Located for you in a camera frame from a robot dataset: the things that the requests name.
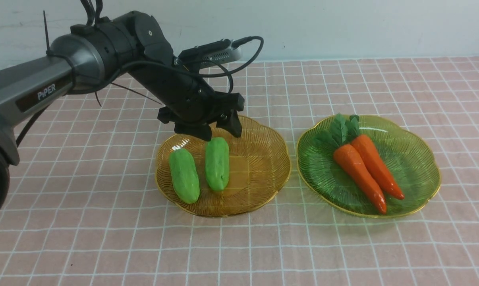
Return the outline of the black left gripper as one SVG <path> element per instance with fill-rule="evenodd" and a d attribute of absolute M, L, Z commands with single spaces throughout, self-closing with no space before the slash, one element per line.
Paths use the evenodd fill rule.
<path fill-rule="evenodd" d="M 239 93 L 218 92 L 197 76 L 186 74 L 182 67 L 145 61 L 130 70 L 131 76 L 156 96 L 164 107 L 158 111 L 158 120 L 174 122 L 174 132 L 209 142 L 210 125 L 240 138 L 242 125 L 238 112 L 244 108 Z"/>

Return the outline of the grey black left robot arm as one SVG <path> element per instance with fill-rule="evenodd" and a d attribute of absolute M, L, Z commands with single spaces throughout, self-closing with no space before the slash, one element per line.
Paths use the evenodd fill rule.
<path fill-rule="evenodd" d="M 156 19 L 132 11 L 116 19 L 100 17 L 47 46 L 44 57 L 0 70 L 0 209 L 10 187 L 11 165 L 20 162 L 18 147 L 44 110 L 65 95 L 87 95 L 127 73 L 161 101 L 157 118 L 174 122 L 174 131 L 209 141 L 210 125 L 240 137 L 241 94 L 218 92 L 200 74 L 203 56 L 227 51 L 251 40 L 221 40 L 184 50 L 179 56 Z"/>

